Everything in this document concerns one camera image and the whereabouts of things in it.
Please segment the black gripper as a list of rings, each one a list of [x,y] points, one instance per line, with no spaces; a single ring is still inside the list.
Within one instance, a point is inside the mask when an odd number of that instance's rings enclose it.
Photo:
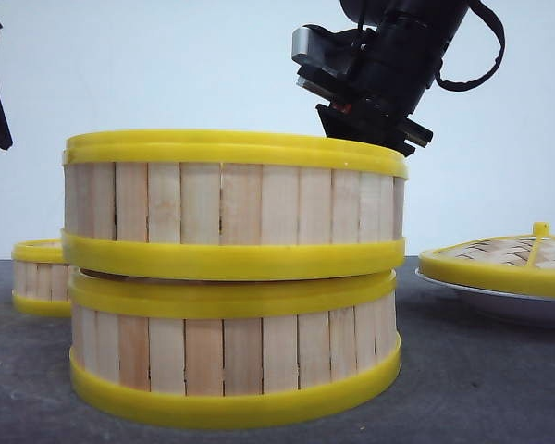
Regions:
[[[316,90],[315,94],[329,101],[329,106],[317,105],[316,109],[325,134],[329,138],[365,142],[383,146],[404,156],[414,153],[415,147],[425,147],[431,142],[433,132],[407,118],[423,96],[409,95],[409,108],[389,109],[386,103],[378,103],[373,97],[353,102],[341,99],[327,90]]]

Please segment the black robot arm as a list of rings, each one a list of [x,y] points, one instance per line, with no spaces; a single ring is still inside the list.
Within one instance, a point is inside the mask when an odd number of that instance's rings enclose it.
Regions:
[[[300,133],[412,153],[464,1],[0,1],[0,148],[33,130]]]

